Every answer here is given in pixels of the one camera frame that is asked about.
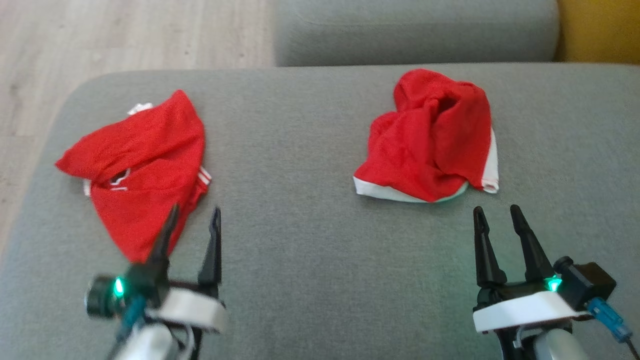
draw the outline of white stripe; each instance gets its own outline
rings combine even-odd
[[[200,178],[200,181],[202,181],[204,183],[204,185],[208,185],[209,184],[209,179],[204,177],[204,175],[202,175],[201,173],[198,173],[198,178]]]
[[[377,197],[378,199],[387,199],[387,200],[395,200],[395,201],[403,201],[403,202],[429,202],[422,199],[418,199],[417,197],[413,197],[403,192],[400,192],[399,190],[396,190],[391,186],[380,186],[378,184],[360,180],[355,176],[353,177],[353,183],[356,186],[356,193],[358,195],[366,195],[371,197]],[[465,183],[460,187],[460,189],[458,189],[458,191],[455,194],[448,197],[443,197],[442,199],[438,199],[434,202],[441,202],[441,201],[447,201],[449,199],[453,199],[454,197],[465,192],[468,186],[469,186],[469,182],[465,181]]]
[[[91,180],[82,179],[82,187],[84,191],[84,196],[91,196]]]
[[[211,175],[204,169],[204,167],[200,167],[200,172],[209,180],[211,180]]]
[[[153,108],[153,107],[154,107],[154,106],[153,106],[153,104],[152,104],[151,102],[147,102],[147,103],[145,103],[145,104],[140,104],[140,103],[138,103],[138,104],[136,104],[136,105],[133,107],[133,109],[131,109],[131,110],[127,111],[127,114],[129,114],[129,115],[134,115],[135,113],[139,113],[139,112],[141,112],[142,110],[151,109],[151,108]]]
[[[131,168],[128,168],[127,171],[124,172],[124,175],[120,179],[117,179],[116,181],[112,181],[111,184],[112,185],[120,185],[120,182],[123,181],[124,179],[126,179],[127,176],[129,176],[130,173],[131,173]]]
[[[488,193],[498,192],[498,147],[495,143],[495,133],[491,129],[491,145],[489,155],[486,157],[484,172],[482,174],[482,187]]]

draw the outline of gray fabric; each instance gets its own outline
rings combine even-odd
[[[640,70],[614,65],[428,65],[484,88],[500,156],[497,195],[443,204],[356,195],[368,128],[393,110],[411,66],[129,72],[93,80],[64,105],[0,272],[2,359],[93,359],[115,323],[88,318],[86,285],[127,262],[81,182],[53,163],[81,136],[158,104],[176,88],[207,131],[210,194],[191,215],[170,275],[195,279],[207,221],[221,205],[232,328],[202,359],[496,359],[476,334],[472,209],[482,205],[500,261],[524,279],[509,208],[521,205],[554,261],[597,261],[611,303],[640,331]],[[595,322],[575,333],[593,359],[630,359]]]
[[[279,66],[549,61],[556,0],[278,0]]]

